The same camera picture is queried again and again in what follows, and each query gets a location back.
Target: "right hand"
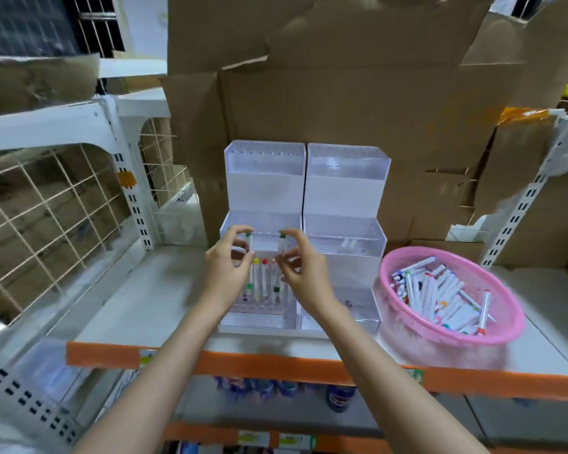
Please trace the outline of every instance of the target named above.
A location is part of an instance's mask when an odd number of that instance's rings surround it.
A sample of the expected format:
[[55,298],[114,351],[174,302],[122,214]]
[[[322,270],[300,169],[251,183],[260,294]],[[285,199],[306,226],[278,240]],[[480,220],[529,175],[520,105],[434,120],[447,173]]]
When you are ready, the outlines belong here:
[[280,232],[294,237],[297,246],[284,255],[276,255],[275,261],[280,266],[284,282],[290,285],[307,312],[315,317],[324,307],[337,302],[328,277],[326,257],[316,251],[302,230],[284,229]]

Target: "pink basket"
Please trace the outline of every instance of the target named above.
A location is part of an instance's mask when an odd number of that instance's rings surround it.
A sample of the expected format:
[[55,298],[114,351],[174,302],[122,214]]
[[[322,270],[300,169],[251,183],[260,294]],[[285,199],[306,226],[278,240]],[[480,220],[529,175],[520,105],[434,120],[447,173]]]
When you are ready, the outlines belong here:
[[[395,271],[431,256],[436,257],[436,260],[427,265],[427,269],[435,269],[442,263],[446,265],[465,282],[463,291],[474,298],[478,304],[481,305],[482,303],[482,293],[485,289],[492,292],[488,312],[497,322],[494,323],[489,320],[486,323],[486,335],[463,335],[426,321],[413,312],[389,286],[393,282],[391,274]],[[416,333],[437,343],[453,346],[467,346],[468,344],[499,346],[517,339],[526,325],[522,306],[511,292],[500,283],[499,279],[477,264],[454,253],[428,247],[403,247],[394,250],[389,252],[381,262],[380,278],[386,297],[399,313],[399,318]]]

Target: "lower shelf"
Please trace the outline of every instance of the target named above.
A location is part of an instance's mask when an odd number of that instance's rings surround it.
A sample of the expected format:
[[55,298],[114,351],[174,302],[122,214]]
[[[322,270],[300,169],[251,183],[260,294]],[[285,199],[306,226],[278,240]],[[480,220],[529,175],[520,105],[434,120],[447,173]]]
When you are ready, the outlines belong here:
[[[199,247],[159,247],[149,252],[76,340],[68,343],[68,363],[138,368],[141,352],[159,349],[195,302],[203,254]],[[434,363],[421,363],[400,347],[385,320],[376,341],[400,365],[418,369],[424,387],[434,392],[568,399],[568,313],[555,311],[559,303],[568,305],[568,275],[554,270],[496,271],[514,290],[528,317],[522,336],[499,351],[490,369],[459,360],[453,351],[438,351]],[[516,280],[520,275],[522,283]],[[538,279],[539,290],[524,287],[531,277]],[[284,336],[214,334],[195,374],[352,383],[329,340]]]

